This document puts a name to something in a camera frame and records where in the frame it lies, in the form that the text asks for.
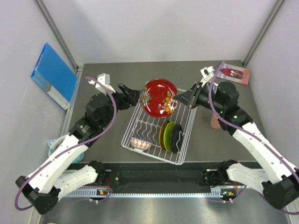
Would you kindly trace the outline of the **red plate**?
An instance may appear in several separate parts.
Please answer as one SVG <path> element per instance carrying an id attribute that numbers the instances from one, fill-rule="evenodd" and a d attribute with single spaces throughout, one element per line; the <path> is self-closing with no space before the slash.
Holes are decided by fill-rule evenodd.
<path id="1" fill-rule="evenodd" d="M 140 93 L 140 104 L 144 111 L 152 117 L 164 118 L 172 115 L 179 102 L 174 99 L 178 95 L 176 86 L 166 79 L 148 81 Z"/>

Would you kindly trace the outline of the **pink plastic cup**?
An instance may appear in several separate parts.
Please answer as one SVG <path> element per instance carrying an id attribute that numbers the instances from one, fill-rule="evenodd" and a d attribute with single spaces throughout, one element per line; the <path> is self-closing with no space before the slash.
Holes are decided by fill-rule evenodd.
<path id="1" fill-rule="evenodd" d="M 219 124 L 218 118 L 215 115 L 215 113 L 213 113 L 212 116 L 211 116 L 210 125 L 214 129 L 220 129 L 220 127 L 221 127 L 220 124 Z"/>

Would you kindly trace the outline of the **black plate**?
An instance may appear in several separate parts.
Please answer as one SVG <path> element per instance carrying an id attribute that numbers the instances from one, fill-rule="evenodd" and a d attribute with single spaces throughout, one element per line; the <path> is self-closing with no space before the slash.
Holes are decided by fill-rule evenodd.
<path id="1" fill-rule="evenodd" d="M 183 143 L 183 129 L 180 124 L 176 124 L 171 132 L 170 147 L 173 153 L 178 153 Z"/>

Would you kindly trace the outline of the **white wire dish rack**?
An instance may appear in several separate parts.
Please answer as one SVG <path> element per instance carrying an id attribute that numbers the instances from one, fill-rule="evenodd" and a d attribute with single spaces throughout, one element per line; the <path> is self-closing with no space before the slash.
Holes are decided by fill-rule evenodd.
<path id="1" fill-rule="evenodd" d="M 147 157 L 168 162 L 173 165 L 182 165 L 185 162 L 196 112 L 197 108 L 190 109 L 185 105 L 179 105 L 172 115 L 165 118 L 155 118 L 147 114 L 140 103 L 138 103 L 123 135 L 121 145 L 128 150 L 143 154 Z M 182 146 L 177 153 L 162 149 L 159 144 L 161 126 L 167 120 L 180 124 L 183 129 Z M 152 145 L 145 151 L 135 149 L 131 145 L 132 137 L 148 140 Z"/>

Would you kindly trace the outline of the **teal object behind arm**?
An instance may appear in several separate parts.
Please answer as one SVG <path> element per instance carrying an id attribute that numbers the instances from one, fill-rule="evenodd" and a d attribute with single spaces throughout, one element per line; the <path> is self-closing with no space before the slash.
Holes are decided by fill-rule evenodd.
<path id="1" fill-rule="evenodd" d="M 64 149 L 62 149 L 62 147 L 60 147 L 60 145 L 63 143 L 65 139 L 65 135 L 59 137 L 58 139 L 54 139 L 54 140 L 48 140 L 48 146 L 49 146 L 49 151 L 48 151 L 48 157 L 51 157 L 52 155 L 54 155 L 54 157 L 56 158 L 56 156 L 58 154 L 60 154 L 62 151 L 64 151 Z M 66 156 L 70 156 L 68 158 L 68 160 L 71 163 L 79 163 L 84 159 L 84 155 L 85 153 L 82 151 L 76 151 L 75 149 L 69 150 L 68 152 L 63 153 L 60 158 L 65 158 Z"/>

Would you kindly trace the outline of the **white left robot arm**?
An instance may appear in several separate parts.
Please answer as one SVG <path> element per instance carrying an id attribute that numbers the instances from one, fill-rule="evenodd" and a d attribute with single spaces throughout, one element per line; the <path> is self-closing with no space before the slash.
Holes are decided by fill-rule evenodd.
<path id="1" fill-rule="evenodd" d="M 83 168 L 64 175 L 73 161 L 113 125 L 118 111 L 136 106 L 140 91 L 119 84 L 121 92 L 109 91 L 90 98 L 85 115 L 64 137 L 54 153 L 36 171 L 16 180 L 18 194 L 23 194 L 40 215 L 48 213 L 67 194 L 88 184 L 105 182 L 105 170 L 92 161 Z"/>

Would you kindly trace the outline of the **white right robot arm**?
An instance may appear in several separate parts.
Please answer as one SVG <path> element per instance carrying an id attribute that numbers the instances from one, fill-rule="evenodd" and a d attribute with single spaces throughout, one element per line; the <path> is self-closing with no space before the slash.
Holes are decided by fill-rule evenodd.
<path id="1" fill-rule="evenodd" d="M 258 193 L 275 209 L 281 210 L 299 197 L 299 169 L 288 162 L 262 135 L 253 119 L 238 106 L 239 92 L 233 83 L 195 83 L 174 99 L 189 108 L 211 109 L 219 124 L 255 158 L 264 172 L 228 160 L 218 168 L 222 184 L 244 184 Z"/>

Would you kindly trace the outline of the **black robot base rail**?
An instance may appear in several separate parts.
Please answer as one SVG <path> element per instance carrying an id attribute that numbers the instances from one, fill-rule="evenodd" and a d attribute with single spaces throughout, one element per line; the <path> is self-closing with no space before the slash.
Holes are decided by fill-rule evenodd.
<path id="1" fill-rule="evenodd" d="M 231 181 L 219 171 L 220 162 L 185 162 L 172 165 L 163 162 L 101 163 L 102 172 L 87 186 L 123 186 L 129 183 L 181 183 L 199 186 L 229 185 Z"/>

